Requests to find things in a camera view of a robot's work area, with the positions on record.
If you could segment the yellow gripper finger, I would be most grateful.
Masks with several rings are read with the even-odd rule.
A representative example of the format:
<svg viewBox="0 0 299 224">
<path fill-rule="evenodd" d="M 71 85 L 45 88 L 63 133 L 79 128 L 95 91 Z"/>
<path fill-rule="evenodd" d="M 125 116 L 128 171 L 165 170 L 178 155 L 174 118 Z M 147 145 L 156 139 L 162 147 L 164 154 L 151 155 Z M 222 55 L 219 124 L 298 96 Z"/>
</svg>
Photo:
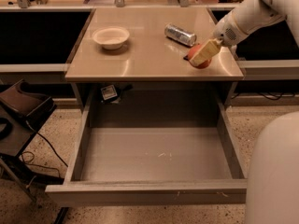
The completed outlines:
<svg viewBox="0 0 299 224">
<path fill-rule="evenodd" d="M 222 41 L 218 38 L 208 39 L 200 48 L 189 58 L 192 66 L 197 67 L 207 62 L 221 51 Z"/>
</svg>

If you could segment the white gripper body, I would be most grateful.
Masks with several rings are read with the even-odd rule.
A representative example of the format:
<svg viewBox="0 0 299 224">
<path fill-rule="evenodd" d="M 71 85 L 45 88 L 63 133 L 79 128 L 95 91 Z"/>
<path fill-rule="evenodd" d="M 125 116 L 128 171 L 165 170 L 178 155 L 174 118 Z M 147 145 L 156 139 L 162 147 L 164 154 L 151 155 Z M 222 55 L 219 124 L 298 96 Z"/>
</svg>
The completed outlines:
<svg viewBox="0 0 299 224">
<path fill-rule="evenodd" d="M 248 37 L 237 25 L 232 14 L 225 15 L 215 26 L 213 37 L 224 47 L 237 45 Z"/>
</svg>

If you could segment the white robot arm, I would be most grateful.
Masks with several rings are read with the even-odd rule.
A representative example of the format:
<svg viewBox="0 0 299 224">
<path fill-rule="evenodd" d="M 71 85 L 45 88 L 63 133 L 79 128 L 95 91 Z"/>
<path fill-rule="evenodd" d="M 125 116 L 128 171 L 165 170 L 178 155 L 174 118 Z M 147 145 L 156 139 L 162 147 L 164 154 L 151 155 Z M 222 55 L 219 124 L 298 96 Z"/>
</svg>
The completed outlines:
<svg viewBox="0 0 299 224">
<path fill-rule="evenodd" d="M 188 60 L 202 65 L 260 28 L 287 22 L 299 45 L 299 0 L 245 0 L 221 19 Z M 299 224 L 299 113 L 283 115 L 260 133 L 250 159 L 245 224 Z"/>
</svg>

